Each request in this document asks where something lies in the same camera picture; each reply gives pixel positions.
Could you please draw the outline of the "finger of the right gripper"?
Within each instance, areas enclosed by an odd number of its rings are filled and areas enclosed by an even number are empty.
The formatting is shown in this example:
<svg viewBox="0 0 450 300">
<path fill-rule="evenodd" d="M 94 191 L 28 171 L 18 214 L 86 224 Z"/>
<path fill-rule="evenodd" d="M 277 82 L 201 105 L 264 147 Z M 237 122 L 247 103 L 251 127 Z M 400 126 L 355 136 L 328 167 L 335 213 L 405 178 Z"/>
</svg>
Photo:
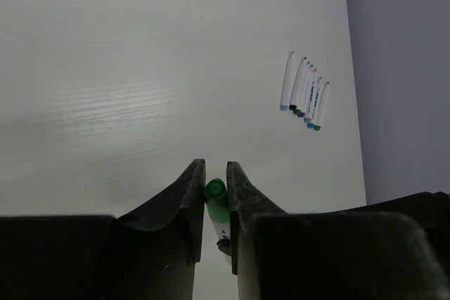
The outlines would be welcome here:
<svg viewBox="0 0 450 300">
<path fill-rule="evenodd" d="M 217 248 L 226 256 L 231 256 L 231 241 L 230 239 L 220 239 L 217 241 Z"/>
</svg>

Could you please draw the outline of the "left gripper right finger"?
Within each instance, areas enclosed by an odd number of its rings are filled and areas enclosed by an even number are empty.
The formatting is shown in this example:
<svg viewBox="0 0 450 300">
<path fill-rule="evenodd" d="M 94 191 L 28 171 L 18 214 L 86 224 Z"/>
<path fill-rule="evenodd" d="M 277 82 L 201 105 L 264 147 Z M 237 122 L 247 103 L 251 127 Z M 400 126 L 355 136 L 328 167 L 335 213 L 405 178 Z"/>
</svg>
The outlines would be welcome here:
<svg viewBox="0 0 450 300">
<path fill-rule="evenodd" d="M 289 214 L 226 169 L 240 299 L 448 299 L 449 195 Z"/>
</svg>

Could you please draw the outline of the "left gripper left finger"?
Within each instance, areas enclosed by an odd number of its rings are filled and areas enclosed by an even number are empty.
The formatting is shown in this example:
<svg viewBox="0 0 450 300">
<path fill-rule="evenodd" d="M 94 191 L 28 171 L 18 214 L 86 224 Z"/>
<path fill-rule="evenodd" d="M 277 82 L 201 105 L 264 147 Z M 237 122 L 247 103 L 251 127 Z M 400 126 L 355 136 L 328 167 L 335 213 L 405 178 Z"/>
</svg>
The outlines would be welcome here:
<svg viewBox="0 0 450 300">
<path fill-rule="evenodd" d="M 129 213 L 1 218 L 2 299 L 190 299 L 205 161 Z"/>
</svg>

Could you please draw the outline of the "light green capped pen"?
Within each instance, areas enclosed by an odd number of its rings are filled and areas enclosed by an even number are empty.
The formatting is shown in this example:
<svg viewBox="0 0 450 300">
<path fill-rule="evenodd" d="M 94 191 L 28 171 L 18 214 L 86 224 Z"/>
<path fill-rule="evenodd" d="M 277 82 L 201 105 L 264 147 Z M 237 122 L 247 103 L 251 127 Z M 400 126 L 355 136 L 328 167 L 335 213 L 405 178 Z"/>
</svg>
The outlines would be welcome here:
<svg viewBox="0 0 450 300">
<path fill-rule="evenodd" d="M 213 178 L 205 186 L 204 194 L 207 211 L 218 240 L 231 240 L 228 193 L 225 183 L 220 178 Z M 228 265 L 231 265 L 231 257 L 225 255 L 225 258 Z"/>
</svg>

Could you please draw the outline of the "dark green pen body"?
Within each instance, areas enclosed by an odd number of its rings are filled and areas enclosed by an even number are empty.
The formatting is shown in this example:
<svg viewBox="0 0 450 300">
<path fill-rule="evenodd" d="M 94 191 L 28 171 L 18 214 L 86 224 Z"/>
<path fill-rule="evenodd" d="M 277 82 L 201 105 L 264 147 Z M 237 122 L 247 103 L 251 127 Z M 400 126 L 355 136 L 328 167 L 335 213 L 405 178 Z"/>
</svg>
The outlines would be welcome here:
<svg viewBox="0 0 450 300">
<path fill-rule="evenodd" d="M 292 111 L 294 115 L 298 115 L 300 113 L 300 107 L 302 102 L 302 92 L 304 88 L 305 79 L 307 77 L 307 72 L 311 63 L 307 61 L 305 58 L 300 63 L 298 67 L 297 76 L 295 80 L 295 85 L 292 90 L 290 106 L 292 107 Z"/>
</svg>

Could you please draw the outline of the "grey pen body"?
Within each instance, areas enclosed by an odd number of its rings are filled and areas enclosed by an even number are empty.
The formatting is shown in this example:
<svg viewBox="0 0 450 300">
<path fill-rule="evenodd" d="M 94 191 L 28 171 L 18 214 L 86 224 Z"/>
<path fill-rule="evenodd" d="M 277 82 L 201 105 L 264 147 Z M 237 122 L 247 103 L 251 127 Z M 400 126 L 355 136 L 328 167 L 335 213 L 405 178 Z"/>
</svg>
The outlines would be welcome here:
<svg viewBox="0 0 450 300">
<path fill-rule="evenodd" d="M 311 120 L 311 105 L 312 105 L 312 99 L 314 96 L 314 91 L 316 89 L 316 82 L 317 82 L 317 74 L 316 74 L 316 68 L 312 68 L 310 75 L 309 75 L 309 82 L 307 87 L 307 101 L 305 105 L 305 115 L 304 115 L 304 122 L 309 123 Z"/>
</svg>

